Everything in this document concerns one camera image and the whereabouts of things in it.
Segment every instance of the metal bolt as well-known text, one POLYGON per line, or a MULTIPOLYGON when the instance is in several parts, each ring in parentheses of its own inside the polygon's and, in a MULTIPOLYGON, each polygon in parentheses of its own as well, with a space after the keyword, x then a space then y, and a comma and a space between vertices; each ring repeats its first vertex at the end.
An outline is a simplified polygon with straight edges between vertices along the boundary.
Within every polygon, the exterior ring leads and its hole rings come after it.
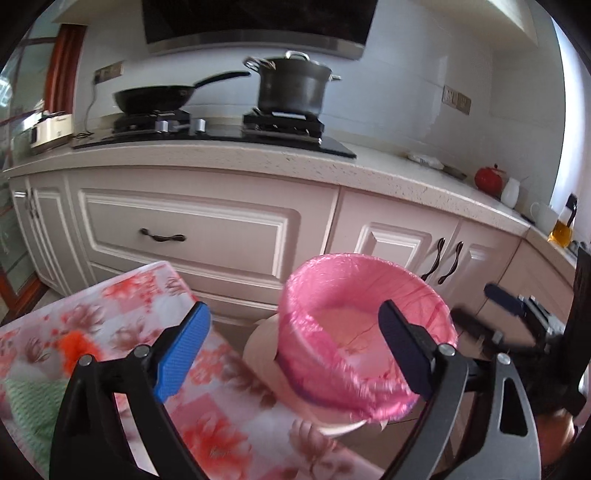
POLYGON ((445 356, 454 356, 456 354, 456 349, 449 343, 442 343, 438 348, 439 351, 445 356))
POLYGON ((503 365, 511 364, 511 357, 509 357, 509 355, 507 355, 506 353, 499 353, 496 357, 499 359, 499 362, 503 365))
POLYGON ((90 364, 92 363, 92 355, 82 355, 79 359, 78 359, 78 364, 81 367, 88 367, 90 364))
POLYGON ((134 355, 137 358, 143 358, 150 352, 150 347, 148 345, 138 345, 134 348, 134 355))

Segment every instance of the orange fuzzy object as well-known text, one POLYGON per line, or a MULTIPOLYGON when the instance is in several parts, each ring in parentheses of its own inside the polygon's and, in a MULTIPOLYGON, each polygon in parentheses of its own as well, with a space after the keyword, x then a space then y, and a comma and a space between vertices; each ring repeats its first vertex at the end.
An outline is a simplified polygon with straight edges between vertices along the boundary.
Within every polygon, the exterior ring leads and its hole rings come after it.
POLYGON ((63 370, 68 375, 72 375, 78 359, 87 353, 93 355, 97 360, 101 360, 100 349, 80 330, 73 330, 58 340, 58 348, 63 353, 63 370))

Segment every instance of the pink trash bag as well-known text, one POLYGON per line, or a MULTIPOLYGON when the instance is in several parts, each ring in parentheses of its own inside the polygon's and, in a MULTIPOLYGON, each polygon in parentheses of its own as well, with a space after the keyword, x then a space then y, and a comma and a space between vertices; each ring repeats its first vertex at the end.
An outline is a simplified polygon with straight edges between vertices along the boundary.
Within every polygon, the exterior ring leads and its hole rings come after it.
POLYGON ((418 400, 378 327, 391 299, 437 343, 457 345, 449 309, 415 274, 360 254, 312 258, 287 280, 275 361, 305 400, 351 421, 400 420, 418 400))

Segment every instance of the power cord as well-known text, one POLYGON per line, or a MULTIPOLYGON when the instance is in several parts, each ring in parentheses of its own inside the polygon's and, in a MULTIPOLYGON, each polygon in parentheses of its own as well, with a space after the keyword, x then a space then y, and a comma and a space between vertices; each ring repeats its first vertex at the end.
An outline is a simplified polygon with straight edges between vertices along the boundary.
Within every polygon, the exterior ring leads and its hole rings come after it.
POLYGON ((96 84, 99 83, 99 80, 100 80, 99 74, 96 74, 94 76, 94 78, 92 79, 92 101, 90 102, 90 105, 86 109, 86 115, 84 116, 84 131, 75 135, 74 138, 86 138, 86 137, 89 137, 94 134, 94 132, 91 132, 88 130, 88 116, 90 114, 90 109, 92 108, 92 106, 96 102, 96 84))

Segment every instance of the wall socket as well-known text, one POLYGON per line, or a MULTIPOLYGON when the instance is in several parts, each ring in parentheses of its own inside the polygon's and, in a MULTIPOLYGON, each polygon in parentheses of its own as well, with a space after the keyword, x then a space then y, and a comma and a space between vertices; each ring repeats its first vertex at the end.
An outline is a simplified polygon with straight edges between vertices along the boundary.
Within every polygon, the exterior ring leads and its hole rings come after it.
POLYGON ((123 62, 118 61, 95 71, 95 82, 103 83, 123 75, 123 62))
POLYGON ((443 97, 441 97, 441 102, 465 113, 466 115, 470 115, 472 100, 463 93, 460 93, 453 88, 449 88, 447 85, 443 87, 443 97))

